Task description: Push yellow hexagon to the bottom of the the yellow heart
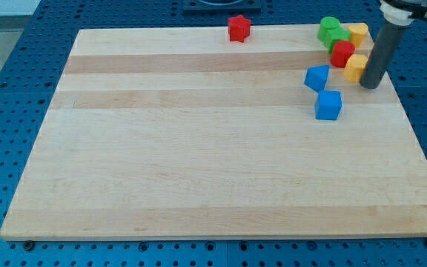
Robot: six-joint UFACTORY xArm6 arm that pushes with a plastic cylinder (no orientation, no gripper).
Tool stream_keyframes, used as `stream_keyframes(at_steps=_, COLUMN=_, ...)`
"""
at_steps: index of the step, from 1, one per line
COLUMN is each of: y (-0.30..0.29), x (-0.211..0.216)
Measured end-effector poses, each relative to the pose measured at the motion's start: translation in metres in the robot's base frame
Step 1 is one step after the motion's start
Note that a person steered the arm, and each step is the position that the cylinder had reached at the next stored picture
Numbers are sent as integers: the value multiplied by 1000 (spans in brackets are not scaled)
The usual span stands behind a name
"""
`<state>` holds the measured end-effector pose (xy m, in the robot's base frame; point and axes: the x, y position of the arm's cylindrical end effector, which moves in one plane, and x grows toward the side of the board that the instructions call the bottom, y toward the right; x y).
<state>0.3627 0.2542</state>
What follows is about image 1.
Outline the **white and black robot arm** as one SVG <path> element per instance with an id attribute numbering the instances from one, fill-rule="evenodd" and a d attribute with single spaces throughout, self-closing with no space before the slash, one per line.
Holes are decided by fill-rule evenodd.
<path id="1" fill-rule="evenodd" d="M 379 0 L 387 22 L 409 26 L 414 20 L 427 22 L 427 0 Z"/>

